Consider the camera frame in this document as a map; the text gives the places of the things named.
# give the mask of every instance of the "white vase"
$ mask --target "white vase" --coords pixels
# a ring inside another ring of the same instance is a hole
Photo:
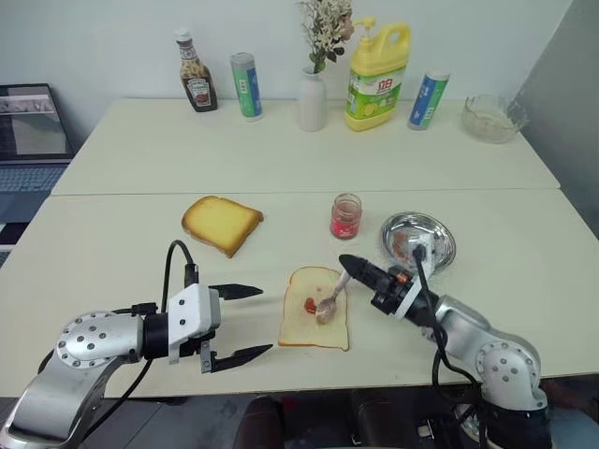
[[[299,83],[299,127],[318,131],[327,124],[327,88],[313,67],[305,67]]]

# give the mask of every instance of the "metal spoon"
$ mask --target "metal spoon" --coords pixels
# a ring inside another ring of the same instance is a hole
[[[335,288],[333,289],[333,293],[327,299],[323,299],[316,306],[316,322],[325,325],[328,323],[333,316],[335,316],[335,312],[337,311],[337,304],[335,300],[339,295],[339,292],[343,290],[347,282],[350,280],[351,276],[345,270],[339,276],[337,283],[335,284]]]

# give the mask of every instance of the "slice of bread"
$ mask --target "slice of bread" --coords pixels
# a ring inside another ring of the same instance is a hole
[[[304,307],[311,297],[318,305],[330,296],[339,273],[334,269],[305,267],[295,271],[285,292],[283,323],[279,333],[281,346],[322,346],[349,349],[347,332],[347,295],[342,290],[337,296],[337,311],[325,325],[316,322]]]
[[[262,220],[264,216],[259,210],[230,199],[204,196],[185,212],[181,225],[195,239],[233,257]]]

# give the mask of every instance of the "white bread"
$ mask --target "white bread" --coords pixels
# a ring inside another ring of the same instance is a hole
[[[281,346],[322,346],[349,349],[347,332],[347,295],[342,290],[337,296],[337,311],[325,325],[316,322],[305,310],[309,297],[315,305],[330,296],[339,278],[334,269],[305,267],[295,271],[285,292],[283,323],[279,333]]]

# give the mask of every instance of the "blue can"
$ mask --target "blue can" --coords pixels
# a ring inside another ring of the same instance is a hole
[[[250,53],[234,54],[231,56],[231,68],[237,97],[240,100],[241,114],[250,121],[259,119],[262,117],[262,103],[254,56]]]
[[[408,126],[412,129],[427,129],[432,115],[437,110],[441,95],[447,86],[449,74],[437,70],[427,70],[420,85],[418,97],[410,114]]]

